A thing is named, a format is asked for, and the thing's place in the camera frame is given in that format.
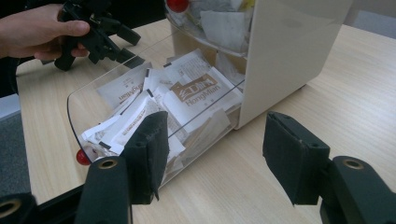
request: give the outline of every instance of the transparent acrylic tray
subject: transparent acrylic tray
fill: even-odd
[[[165,110],[170,153],[164,184],[236,127],[244,80],[224,74],[234,70],[224,63],[226,55],[181,43],[180,35],[175,32],[69,95],[70,124],[90,161],[120,155],[143,118]]]

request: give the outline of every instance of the gray carpet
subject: gray carpet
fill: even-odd
[[[0,122],[0,197],[30,191],[21,113]]]

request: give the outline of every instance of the wooden table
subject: wooden table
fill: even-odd
[[[144,48],[170,35],[137,30]],[[327,143],[331,158],[369,162],[396,191],[396,40],[343,26],[321,74],[275,105]],[[69,72],[31,61],[18,70],[32,192],[43,203],[84,183],[66,98],[113,66],[78,59]],[[160,190],[134,206],[134,223],[320,223],[319,206],[293,207],[262,156],[266,113],[232,131]]]

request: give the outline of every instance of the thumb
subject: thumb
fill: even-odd
[[[59,22],[60,35],[82,36],[90,31],[90,25],[85,21]]]

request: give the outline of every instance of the black object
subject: black object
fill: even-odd
[[[121,50],[108,35],[116,34],[129,43],[136,45],[140,35],[121,22],[111,18],[106,10],[110,7],[110,0],[69,0],[64,3],[64,13],[60,21],[86,21],[91,30],[84,36],[69,36],[63,45],[61,58],[55,60],[55,66],[67,71],[70,69],[75,57],[71,50],[81,43],[89,52],[89,59],[93,63],[105,57],[112,61],[124,63],[134,57],[126,49]]]
[[[292,204],[317,204],[323,223],[396,223],[396,194],[366,162],[340,156],[290,116],[267,115],[262,155]]]
[[[84,185],[39,206],[31,193],[0,198],[0,223],[132,223],[131,204],[159,199],[167,137],[167,112],[145,117],[119,157],[91,164]]]

